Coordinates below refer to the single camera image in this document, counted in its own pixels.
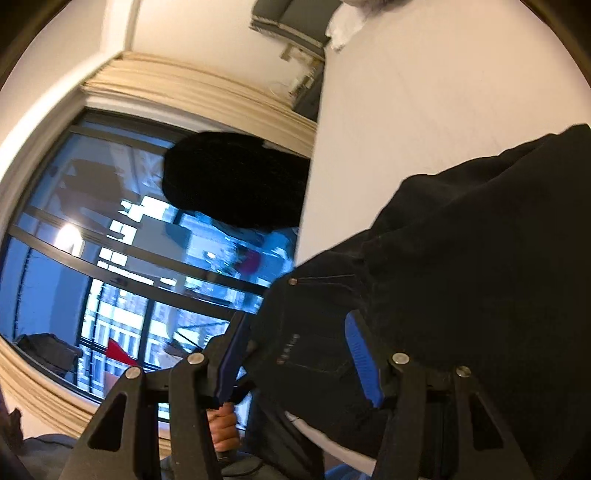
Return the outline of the person's left hand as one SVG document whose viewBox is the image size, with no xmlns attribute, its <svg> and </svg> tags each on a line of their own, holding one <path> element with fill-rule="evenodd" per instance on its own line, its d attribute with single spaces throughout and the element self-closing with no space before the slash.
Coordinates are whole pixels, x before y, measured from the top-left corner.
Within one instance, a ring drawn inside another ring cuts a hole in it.
<svg viewBox="0 0 591 480">
<path fill-rule="evenodd" d="M 224 403 L 216 410 L 208 410 L 206 415 L 215 452 L 225 453 L 238 449 L 240 435 L 235 405 Z"/>
</svg>

